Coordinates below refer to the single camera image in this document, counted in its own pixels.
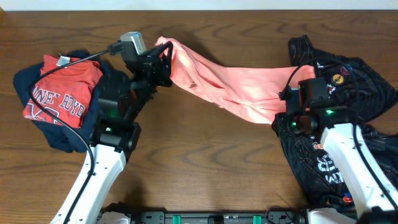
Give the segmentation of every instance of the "folded red shirt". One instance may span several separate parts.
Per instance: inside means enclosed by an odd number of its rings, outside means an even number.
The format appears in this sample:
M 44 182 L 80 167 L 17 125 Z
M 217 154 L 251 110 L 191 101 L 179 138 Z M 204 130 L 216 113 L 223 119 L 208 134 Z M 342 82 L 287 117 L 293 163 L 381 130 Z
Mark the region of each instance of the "folded red shirt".
M 70 58 L 70 62 L 77 60 L 79 58 Z M 57 68 L 57 62 L 58 58 L 44 55 L 41 75 Z M 43 78 L 36 84 L 33 96 L 45 109 L 71 127 L 80 128 L 90 105 L 93 88 L 101 76 L 100 63 L 87 60 Z M 29 100 L 23 115 L 28 119 L 61 125 L 43 113 L 32 100 Z

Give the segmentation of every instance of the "pink fabric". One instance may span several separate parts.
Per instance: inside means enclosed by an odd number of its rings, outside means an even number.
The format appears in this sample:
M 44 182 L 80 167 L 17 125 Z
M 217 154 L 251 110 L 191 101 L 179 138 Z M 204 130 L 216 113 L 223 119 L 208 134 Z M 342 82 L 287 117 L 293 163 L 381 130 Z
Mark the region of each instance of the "pink fabric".
M 175 39 L 160 37 L 156 45 L 171 41 L 173 82 L 200 98 L 253 123 L 271 124 L 275 114 L 285 111 L 282 91 L 296 67 L 228 68 L 217 65 Z M 290 86 L 315 78 L 313 67 L 304 66 L 294 75 Z

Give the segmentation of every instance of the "white label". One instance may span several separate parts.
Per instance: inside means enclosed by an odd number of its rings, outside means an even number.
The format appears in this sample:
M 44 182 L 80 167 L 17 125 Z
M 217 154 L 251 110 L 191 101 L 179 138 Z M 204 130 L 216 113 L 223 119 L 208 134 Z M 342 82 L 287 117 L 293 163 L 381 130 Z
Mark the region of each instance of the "white label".
M 60 60 L 58 60 L 58 62 L 57 62 L 57 66 L 62 66 L 62 65 L 68 64 L 69 61 L 70 61 L 69 57 L 61 56 Z

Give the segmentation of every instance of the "wooden table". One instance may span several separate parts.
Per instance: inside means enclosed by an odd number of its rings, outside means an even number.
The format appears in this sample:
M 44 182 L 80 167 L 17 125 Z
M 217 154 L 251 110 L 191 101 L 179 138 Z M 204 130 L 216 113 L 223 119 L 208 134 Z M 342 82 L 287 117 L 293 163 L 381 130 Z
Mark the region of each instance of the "wooden table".
M 0 25 L 0 223 L 48 223 L 85 154 L 51 149 L 22 117 L 14 74 L 75 49 L 103 50 L 128 31 L 146 46 L 173 37 L 229 67 L 288 67 L 287 41 L 359 56 L 398 88 L 396 11 L 7 12 Z M 120 57 L 105 57 L 127 71 Z M 375 120 L 396 133 L 394 107 Z M 105 205 L 167 210 L 266 210 L 306 204 L 269 125 L 252 124 L 177 86 L 160 89 L 138 118 L 137 149 Z

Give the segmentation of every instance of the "black cable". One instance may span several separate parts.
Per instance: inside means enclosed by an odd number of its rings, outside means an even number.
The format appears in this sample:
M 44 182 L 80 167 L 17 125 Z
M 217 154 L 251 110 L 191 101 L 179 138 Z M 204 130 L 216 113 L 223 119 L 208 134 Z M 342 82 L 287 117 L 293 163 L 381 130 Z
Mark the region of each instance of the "black cable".
M 356 104 L 357 106 L 359 106 L 359 85 L 358 85 L 358 81 L 356 79 L 356 75 L 354 74 L 354 70 L 352 69 L 351 65 L 342 62 L 341 60 L 337 59 L 337 58 L 331 58 L 331 57 L 314 57 L 311 59 L 308 59 L 306 61 L 304 61 L 300 66 L 298 66 L 290 75 L 289 79 L 287 80 L 286 86 L 284 88 L 284 90 L 281 93 L 281 96 L 286 97 L 287 95 L 287 91 L 288 91 L 288 87 L 289 87 L 289 83 L 292 80 L 293 76 L 296 74 L 296 72 L 302 68 L 304 65 L 307 65 L 309 63 L 312 63 L 314 61 L 317 60 L 329 60 L 335 63 L 338 63 L 340 65 L 342 65 L 343 67 L 345 67 L 345 69 L 347 69 L 347 71 L 349 71 L 349 73 L 353 76 L 353 80 L 354 80 L 354 88 L 355 88 L 355 98 L 356 98 Z M 398 205 L 395 203 L 395 201 L 392 199 L 392 197 L 390 196 L 389 192 L 387 191 L 387 189 L 383 186 L 383 184 L 381 183 L 381 181 L 379 180 L 379 178 L 377 177 L 377 175 L 374 173 L 374 171 L 371 169 L 368 161 L 366 160 L 361 147 L 359 145 L 358 139 L 356 137 L 356 126 L 358 125 L 358 110 L 354 110 L 354 121 L 353 121 L 353 139 L 354 139 L 354 143 L 355 143 L 355 147 L 358 149 L 358 153 L 361 156 L 362 161 L 364 162 L 366 168 L 368 169 L 368 171 L 371 173 L 373 179 L 376 181 L 376 183 L 378 184 L 379 188 L 381 189 L 381 191 L 383 192 L 383 194 L 387 197 L 388 201 L 390 201 L 391 205 L 394 207 L 394 210 L 398 213 Z
M 80 60 L 77 60 L 76 62 L 71 62 L 71 63 L 65 64 L 65 65 L 61 65 L 61 66 L 59 66 L 59 67 L 57 67 L 57 68 L 55 68 L 55 69 L 53 69 L 53 70 L 51 70 L 51 71 L 48 71 L 48 72 L 44 73 L 43 75 L 41 75 L 40 78 L 39 78 L 35 83 L 33 83 L 32 86 L 30 86 L 29 96 L 30 96 L 31 100 L 33 101 L 33 103 L 34 103 L 37 107 L 39 107 L 45 114 L 49 115 L 52 119 L 58 121 L 59 123 L 61 123 L 61 124 L 64 125 L 65 127 L 67 127 L 71 132 L 73 132 L 74 134 L 76 134 L 76 135 L 79 137 L 79 139 L 80 139 L 80 140 L 84 143 L 84 145 L 86 146 L 87 152 L 88 152 L 88 154 L 89 154 L 89 156 L 90 156 L 90 163 L 91 163 L 91 164 L 90 164 L 90 171 L 89 171 L 89 173 L 87 174 L 87 178 L 86 178 L 86 180 L 84 181 L 83 185 L 81 186 L 81 189 L 79 190 L 78 194 L 76 195 L 75 200 L 73 201 L 73 203 L 71 204 L 71 206 L 70 206 L 70 208 L 69 208 L 69 211 L 68 211 L 68 213 L 67 213 L 67 215 L 66 215 L 66 217 L 65 217 L 65 219 L 64 219 L 64 221 L 63 221 L 64 224 L 66 224 L 66 223 L 69 222 L 69 218 L 70 218 L 70 215 L 71 215 L 72 212 L 73 212 L 73 209 L 75 208 L 77 202 L 79 201 L 80 196 L 82 195 L 84 189 L 86 188 L 87 183 L 88 183 L 88 181 L 90 180 L 90 177 L 93 175 L 93 172 L 94 172 L 94 155 L 93 155 L 93 151 L 91 150 L 91 148 L 90 148 L 90 146 L 88 145 L 88 143 L 84 140 L 84 138 L 83 138 L 79 133 L 77 133 L 71 126 L 69 126 L 69 124 L 67 124 L 66 122 L 62 121 L 60 118 L 56 117 L 54 114 L 52 114 L 51 112 L 49 112 L 48 110 L 46 110 L 39 102 L 37 102 L 37 100 L 36 100 L 36 99 L 34 98 L 34 96 L 33 96 L 33 90 L 34 90 L 34 88 L 35 88 L 35 86 L 36 86 L 36 83 L 38 83 L 40 80 L 42 80 L 42 79 L 45 78 L 46 76 L 48 76 L 48 75 L 50 75 L 50 74 L 52 74 L 52 73 L 54 73 L 54 72 L 56 72 L 56 71 L 58 71 L 58 70 L 61 70 L 61 69 L 65 68 L 65 67 L 69 67 L 69 66 L 72 66 L 72 65 L 74 65 L 74 64 L 83 62 L 83 61 L 85 61 L 85 60 L 98 57 L 98 56 L 103 55 L 103 54 L 106 54 L 106 53 L 108 53 L 108 52 L 109 52 L 109 50 L 104 50 L 104 51 L 99 52 L 99 53 L 97 53 L 97 54 L 93 54 L 93 55 L 90 55 L 90 56 L 88 56 L 88 57 L 85 57 L 85 58 L 82 58 L 82 59 L 80 59 Z

